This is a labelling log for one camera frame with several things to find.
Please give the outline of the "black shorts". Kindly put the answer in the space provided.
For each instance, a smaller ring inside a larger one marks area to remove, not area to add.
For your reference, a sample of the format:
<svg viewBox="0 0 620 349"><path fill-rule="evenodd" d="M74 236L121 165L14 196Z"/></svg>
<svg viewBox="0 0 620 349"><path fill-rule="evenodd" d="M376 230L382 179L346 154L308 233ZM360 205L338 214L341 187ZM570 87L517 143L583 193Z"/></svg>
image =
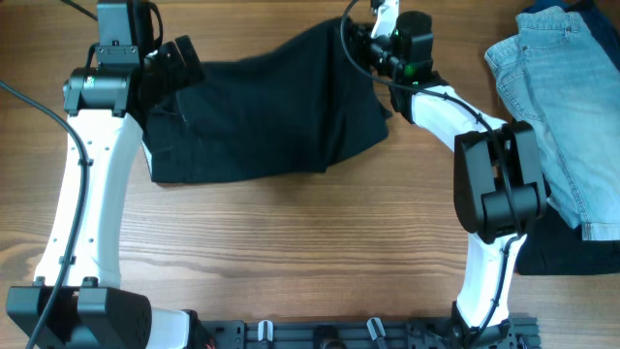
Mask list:
<svg viewBox="0 0 620 349"><path fill-rule="evenodd" d="M339 26L326 20L267 54L203 63L200 82L149 112L152 181L322 173L383 141L390 113L348 60Z"/></svg>

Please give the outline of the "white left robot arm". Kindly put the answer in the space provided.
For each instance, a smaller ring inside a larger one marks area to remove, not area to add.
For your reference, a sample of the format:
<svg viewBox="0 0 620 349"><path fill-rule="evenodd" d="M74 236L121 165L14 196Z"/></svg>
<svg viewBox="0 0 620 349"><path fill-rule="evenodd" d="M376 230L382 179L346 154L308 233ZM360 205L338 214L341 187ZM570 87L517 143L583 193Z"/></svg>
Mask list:
<svg viewBox="0 0 620 349"><path fill-rule="evenodd" d="M60 197L33 282L9 290L6 310L39 348L207 348L193 310L154 307L120 287L119 235L147 113L197 81L187 37L163 40L150 1L101 1L99 39L63 87L57 122L68 135Z"/></svg>

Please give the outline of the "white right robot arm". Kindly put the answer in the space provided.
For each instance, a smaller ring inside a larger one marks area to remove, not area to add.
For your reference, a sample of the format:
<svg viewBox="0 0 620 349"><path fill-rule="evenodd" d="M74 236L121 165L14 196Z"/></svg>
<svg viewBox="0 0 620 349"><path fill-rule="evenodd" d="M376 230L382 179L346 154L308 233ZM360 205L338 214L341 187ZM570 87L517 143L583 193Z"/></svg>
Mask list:
<svg viewBox="0 0 620 349"><path fill-rule="evenodd" d="M544 214L546 195L533 128L483 115L433 68L429 15L373 1L373 24L340 19L349 62L388 86L393 108L453 152L453 204L468 232L462 288L448 318L404 326L406 348L539 348L532 317L514 317L508 297L519 249Z"/></svg>

